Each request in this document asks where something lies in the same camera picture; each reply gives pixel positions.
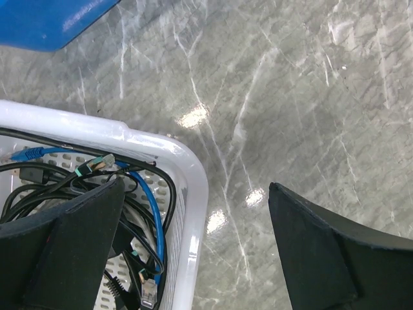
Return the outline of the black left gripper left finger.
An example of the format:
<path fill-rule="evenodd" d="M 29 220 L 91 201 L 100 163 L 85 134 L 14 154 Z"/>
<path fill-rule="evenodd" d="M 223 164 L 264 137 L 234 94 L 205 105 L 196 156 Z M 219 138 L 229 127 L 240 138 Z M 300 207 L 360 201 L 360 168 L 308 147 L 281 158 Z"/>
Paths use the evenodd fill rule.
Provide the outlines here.
<path fill-rule="evenodd" d="M 93 309 L 124 197 L 118 178 L 1 224 L 1 309 Z"/>

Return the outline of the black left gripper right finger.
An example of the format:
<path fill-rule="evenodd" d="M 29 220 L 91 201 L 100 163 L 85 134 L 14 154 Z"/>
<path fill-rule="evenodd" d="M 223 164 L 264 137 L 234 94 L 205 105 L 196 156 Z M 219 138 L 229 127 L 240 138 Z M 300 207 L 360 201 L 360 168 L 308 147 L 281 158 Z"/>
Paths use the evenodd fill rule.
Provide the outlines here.
<path fill-rule="evenodd" d="M 271 183 L 268 206 L 293 309 L 412 309 L 412 240 Z"/>

